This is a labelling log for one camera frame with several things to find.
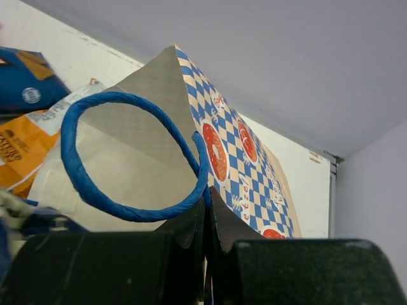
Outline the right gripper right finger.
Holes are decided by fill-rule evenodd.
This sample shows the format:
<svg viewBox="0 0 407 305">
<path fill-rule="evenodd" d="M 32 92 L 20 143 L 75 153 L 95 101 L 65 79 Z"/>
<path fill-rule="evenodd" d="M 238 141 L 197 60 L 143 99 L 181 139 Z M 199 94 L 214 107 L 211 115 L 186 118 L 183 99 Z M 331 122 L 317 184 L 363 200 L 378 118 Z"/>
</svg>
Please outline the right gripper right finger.
<svg viewBox="0 0 407 305">
<path fill-rule="evenodd" d="M 210 189 L 215 304 L 405 304 L 387 256 L 358 239 L 267 239 Z"/>
</svg>

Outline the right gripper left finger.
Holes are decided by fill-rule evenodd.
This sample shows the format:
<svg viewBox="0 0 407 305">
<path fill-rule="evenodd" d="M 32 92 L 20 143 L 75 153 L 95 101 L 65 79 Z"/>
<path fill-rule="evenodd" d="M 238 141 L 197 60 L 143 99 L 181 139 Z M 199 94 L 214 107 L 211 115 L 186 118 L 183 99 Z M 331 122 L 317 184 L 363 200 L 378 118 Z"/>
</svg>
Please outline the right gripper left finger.
<svg viewBox="0 0 407 305">
<path fill-rule="evenodd" d="M 2 304 L 198 304 L 205 203 L 154 231 L 30 238 L 1 284 Z"/>
</svg>

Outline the dark blue snack packet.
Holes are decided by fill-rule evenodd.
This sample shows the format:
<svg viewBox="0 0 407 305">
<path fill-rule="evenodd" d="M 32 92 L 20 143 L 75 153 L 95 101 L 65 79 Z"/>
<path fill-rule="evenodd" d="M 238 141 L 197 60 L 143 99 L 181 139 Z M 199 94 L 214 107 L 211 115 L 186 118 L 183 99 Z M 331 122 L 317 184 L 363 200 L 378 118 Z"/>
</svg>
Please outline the dark blue snack packet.
<svg viewBox="0 0 407 305">
<path fill-rule="evenodd" d="M 1 189 L 1 280 L 24 243 L 32 236 L 58 232 L 85 232 L 68 216 L 36 201 L 20 198 Z"/>
</svg>

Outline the blue paper bag handle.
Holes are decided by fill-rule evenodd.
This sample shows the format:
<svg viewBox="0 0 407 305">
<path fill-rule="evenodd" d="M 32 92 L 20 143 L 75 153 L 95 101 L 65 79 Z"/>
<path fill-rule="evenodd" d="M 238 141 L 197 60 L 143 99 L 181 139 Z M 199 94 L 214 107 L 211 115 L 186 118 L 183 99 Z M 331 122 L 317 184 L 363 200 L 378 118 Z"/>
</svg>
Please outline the blue paper bag handle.
<svg viewBox="0 0 407 305">
<path fill-rule="evenodd" d="M 85 170 L 76 148 L 78 120 L 87 109 L 105 103 L 122 103 L 136 106 L 152 114 L 167 129 L 181 148 L 184 157 L 197 177 L 194 189 L 185 199 L 161 210 L 132 208 L 114 202 L 93 183 L 93 180 Z M 160 107 L 132 93 L 107 91 L 85 97 L 68 108 L 60 129 L 60 156 L 73 187 L 85 203 L 122 220 L 130 222 L 157 222 L 173 219 L 188 211 L 207 193 L 210 165 L 206 153 L 205 140 L 199 132 L 194 132 L 192 140 L 197 147 L 199 159 L 195 159 L 175 123 Z"/>
</svg>

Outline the orange snack bag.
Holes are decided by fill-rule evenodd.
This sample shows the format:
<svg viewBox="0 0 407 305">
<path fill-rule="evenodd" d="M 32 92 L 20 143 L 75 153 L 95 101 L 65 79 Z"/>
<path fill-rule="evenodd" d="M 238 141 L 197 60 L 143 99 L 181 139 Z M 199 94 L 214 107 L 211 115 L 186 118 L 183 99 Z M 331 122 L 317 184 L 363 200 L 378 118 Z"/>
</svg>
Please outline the orange snack bag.
<svg viewBox="0 0 407 305">
<path fill-rule="evenodd" d="M 56 144 L 63 118 L 76 101 L 102 92 L 96 79 L 47 110 L 33 111 L 1 125 L 1 187 L 26 198 L 39 167 Z"/>
</svg>

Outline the blue Doritos chip bag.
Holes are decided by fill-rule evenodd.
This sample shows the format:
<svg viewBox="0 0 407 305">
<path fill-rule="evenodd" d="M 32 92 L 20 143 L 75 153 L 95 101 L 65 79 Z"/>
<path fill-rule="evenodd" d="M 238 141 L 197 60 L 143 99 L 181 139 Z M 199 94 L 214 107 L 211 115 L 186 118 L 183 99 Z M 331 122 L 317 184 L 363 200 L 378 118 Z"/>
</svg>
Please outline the blue Doritos chip bag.
<svg viewBox="0 0 407 305">
<path fill-rule="evenodd" d="M 1 47 L 1 115 L 50 108 L 70 94 L 42 53 Z"/>
</svg>

